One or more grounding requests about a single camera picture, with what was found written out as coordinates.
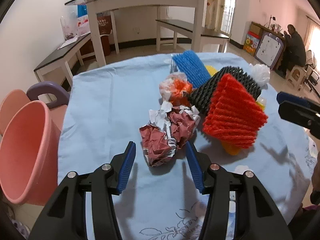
metal screw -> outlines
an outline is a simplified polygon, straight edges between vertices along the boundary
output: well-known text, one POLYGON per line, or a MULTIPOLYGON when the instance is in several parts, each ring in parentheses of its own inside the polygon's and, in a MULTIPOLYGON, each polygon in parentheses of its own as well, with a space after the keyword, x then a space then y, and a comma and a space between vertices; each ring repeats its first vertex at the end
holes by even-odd
POLYGON ((246 171, 245 172, 245 175, 248 177, 248 178, 252 178, 254 176, 253 172, 252 171, 246 171))
POLYGON ((102 165, 102 169, 103 169, 104 171, 108 171, 108 170, 111 169, 111 165, 110 165, 110 164, 103 164, 103 165, 102 165))
POLYGON ((69 173, 68 173, 68 178, 74 178, 76 176, 76 173, 74 172, 74 171, 70 171, 69 173))
POLYGON ((210 165, 210 169, 213 171, 217 171, 218 169, 220 169, 220 166, 214 163, 210 165))

electrical outlet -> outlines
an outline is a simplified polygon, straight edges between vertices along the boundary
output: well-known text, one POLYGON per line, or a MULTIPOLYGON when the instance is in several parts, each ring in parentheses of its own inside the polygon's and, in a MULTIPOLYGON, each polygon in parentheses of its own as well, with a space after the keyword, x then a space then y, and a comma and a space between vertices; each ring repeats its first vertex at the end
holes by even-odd
POLYGON ((135 27, 135 28, 133 28, 133 31, 134 31, 135 33, 139 34, 139 33, 140 33, 140 28, 135 27))

blue tablecloth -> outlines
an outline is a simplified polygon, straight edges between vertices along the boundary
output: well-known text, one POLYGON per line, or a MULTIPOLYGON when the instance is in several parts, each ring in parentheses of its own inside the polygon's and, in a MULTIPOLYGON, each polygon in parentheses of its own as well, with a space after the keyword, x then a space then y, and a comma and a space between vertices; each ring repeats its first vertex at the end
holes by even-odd
MULTIPOLYGON (((248 63, 231 53, 198 55, 216 69, 231 65, 251 73, 248 63)), ((150 109, 160 108, 158 85, 169 74, 170 62, 170 54, 136 57, 73 78, 59 142, 58 182, 69 171, 93 172, 134 141, 137 153, 127 188, 121 196, 113 196, 124 240, 196 239, 204 218, 208 196, 196 190, 183 150, 174 161, 157 168, 149 168, 142 153, 139 127, 148 123, 150 109)), ((252 170, 288 223, 308 189, 315 159, 303 128, 280 119, 273 87, 266 85, 261 95, 267 99, 269 118, 251 149, 230 156, 217 139, 208 140, 200 129, 194 143, 228 171, 252 170)), ((86 208, 91 240, 90 193, 86 208)), ((234 213, 229 223, 234 223, 234 213)))

purple chair backrest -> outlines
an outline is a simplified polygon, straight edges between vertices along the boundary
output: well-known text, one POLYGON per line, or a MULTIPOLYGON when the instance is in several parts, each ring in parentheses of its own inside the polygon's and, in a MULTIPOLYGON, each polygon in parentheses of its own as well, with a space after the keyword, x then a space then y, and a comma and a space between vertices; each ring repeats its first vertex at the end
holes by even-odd
POLYGON ((43 81, 34 84, 27 91, 27 96, 31 101, 39 100, 38 97, 43 94, 53 94, 57 98, 56 101, 47 103, 49 109, 53 109, 62 105, 68 105, 69 103, 69 93, 57 83, 52 81, 43 81))

pink bucket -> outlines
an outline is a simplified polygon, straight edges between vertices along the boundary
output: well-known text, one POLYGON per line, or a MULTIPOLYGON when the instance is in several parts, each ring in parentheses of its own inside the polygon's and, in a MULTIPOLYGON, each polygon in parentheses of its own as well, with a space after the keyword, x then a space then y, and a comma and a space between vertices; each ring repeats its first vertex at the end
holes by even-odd
POLYGON ((46 204, 57 187, 59 136, 42 101, 14 115, 0 144, 0 184, 10 202, 46 204))

